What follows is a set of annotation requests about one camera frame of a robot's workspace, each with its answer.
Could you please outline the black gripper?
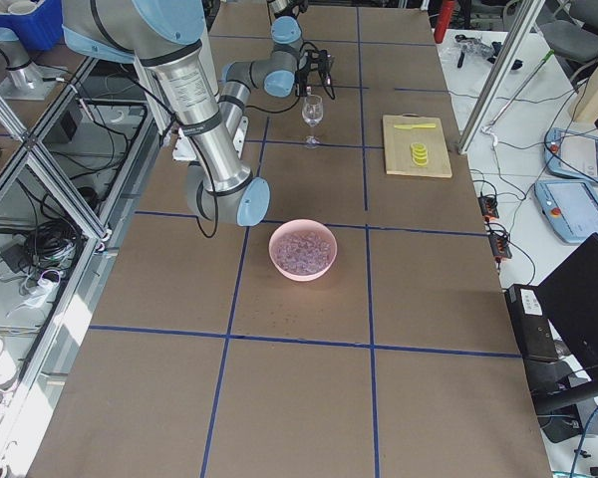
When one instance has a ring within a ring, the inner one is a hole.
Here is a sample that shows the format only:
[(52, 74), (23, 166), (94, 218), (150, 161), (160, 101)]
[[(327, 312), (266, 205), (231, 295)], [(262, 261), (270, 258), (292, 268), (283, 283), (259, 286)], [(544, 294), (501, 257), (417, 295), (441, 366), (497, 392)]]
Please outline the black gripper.
[(314, 53), (304, 52), (299, 60), (296, 71), (297, 95), (299, 98), (305, 98), (310, 94), (308, 78), (313, 70)]

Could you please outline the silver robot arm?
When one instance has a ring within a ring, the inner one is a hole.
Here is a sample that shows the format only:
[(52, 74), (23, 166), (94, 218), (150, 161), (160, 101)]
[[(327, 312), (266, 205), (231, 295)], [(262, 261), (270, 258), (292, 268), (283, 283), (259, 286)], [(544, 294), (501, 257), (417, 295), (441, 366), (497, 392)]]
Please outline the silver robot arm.
[(289, 96), (302, 65), (302, 30), (285, 1), (272, 4), (273, 50), (264, 60), (235, 62), (214, 92), (202, 64), (206, 26), (199, 1), (65, 1), (64, 39), (85, 56), (138, 62), (156, 78), (197, 158), (187, 170), (187, 202), (199, 217), (242, 227), (266, 215), (270, 188), (241, 161), (234, 137), (252, 91)]
[(267, 6), (275, 18), (290, 16), (297, 18), (309, 7), (308, 0), (267, 0)]

